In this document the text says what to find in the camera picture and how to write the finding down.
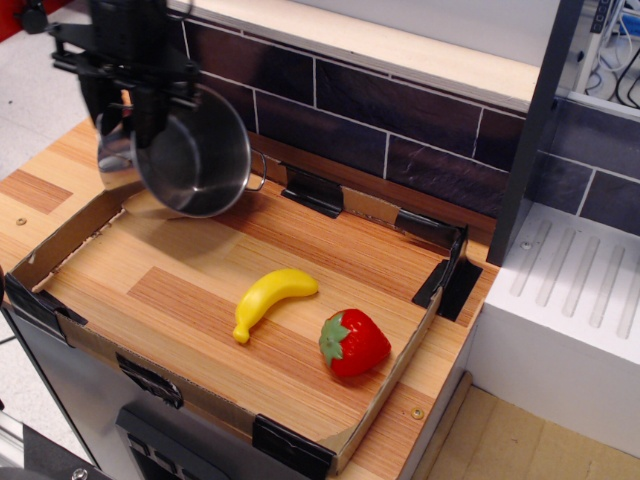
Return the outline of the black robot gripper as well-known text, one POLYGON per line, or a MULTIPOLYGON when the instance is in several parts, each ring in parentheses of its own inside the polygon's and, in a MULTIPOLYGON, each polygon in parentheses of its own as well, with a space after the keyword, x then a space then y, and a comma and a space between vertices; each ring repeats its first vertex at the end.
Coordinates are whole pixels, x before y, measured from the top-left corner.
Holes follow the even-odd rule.
POLYGON ((196 105, 199 67, 170 41, 191 13, 173 14, 166 1, 90 1, 88 24, 53 23, 54 66, 78 77, 97 129, 122 120, 122 90, 131 92, 136 149, 166 127, 169 102, 196 105))

